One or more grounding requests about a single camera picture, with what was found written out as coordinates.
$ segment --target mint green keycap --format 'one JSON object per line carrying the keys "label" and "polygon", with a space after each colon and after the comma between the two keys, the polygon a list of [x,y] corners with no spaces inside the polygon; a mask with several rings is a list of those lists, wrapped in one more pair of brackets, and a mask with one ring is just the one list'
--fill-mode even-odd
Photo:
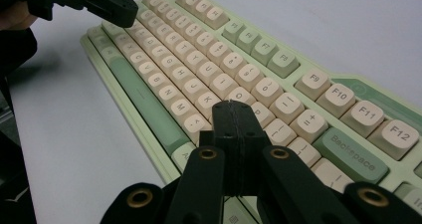
{"label": "mint green keycap", "polygon": [[126,59],[113,60],[109,64],[109,68],[143,119],[156,134],[168,155],[171,155],[182,144],[190,141]]}
{"label": "mint green keycap", "polygon": [[381,159],[335,127],[325,132],[314,147],[354,181],[377,183],[388,171]]}

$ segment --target spacebar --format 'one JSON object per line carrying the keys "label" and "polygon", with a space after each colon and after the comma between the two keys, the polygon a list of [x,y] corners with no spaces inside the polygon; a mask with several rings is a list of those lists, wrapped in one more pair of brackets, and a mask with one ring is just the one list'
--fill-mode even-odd
{"label": "spacebar", "polygon": [[108,66],[168,155],[189,141],[181,127],[126,59],[115,59]]}

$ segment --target mechanical keyboard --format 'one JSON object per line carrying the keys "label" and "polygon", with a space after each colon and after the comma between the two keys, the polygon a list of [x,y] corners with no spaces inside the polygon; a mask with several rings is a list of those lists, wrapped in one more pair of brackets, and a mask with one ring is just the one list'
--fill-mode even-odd
{"label": "mechanical keyboard", "polygon": [[[325,70],[212,0],[137,4],[132,27],[103,21],[81,43],[166,183],[212,129],[212,106],[235,100],[325,185],[376,183],[422,215],[422,111]],[[260,222],[255,201],[227,198],[224,222]]]}

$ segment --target white desk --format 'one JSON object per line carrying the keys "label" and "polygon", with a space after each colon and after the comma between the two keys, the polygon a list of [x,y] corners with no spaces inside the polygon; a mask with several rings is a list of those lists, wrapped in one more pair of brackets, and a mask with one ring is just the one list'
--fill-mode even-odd
{"label": "white desk", "polygon": [[[214,0],[330,71],[422,108],[422,0]],[[101,19],[58,5],[10,79],[39,223],[99,223],[128,185],[162,185],[79,39]]]}

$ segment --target black bracket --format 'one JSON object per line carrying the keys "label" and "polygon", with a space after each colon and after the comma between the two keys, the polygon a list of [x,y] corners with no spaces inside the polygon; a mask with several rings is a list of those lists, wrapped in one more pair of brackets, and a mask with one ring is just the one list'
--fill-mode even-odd
{"label": "black bracket", "polygon": [[349,184],[343,194],[319,181],[290,149],[272,146],[252,109],[225,101],[213,107],[181,177],[160,189],[126,188],[102,223],[221,223],[224,196],[258,197],[263,223],[422,223],[387,190]]}

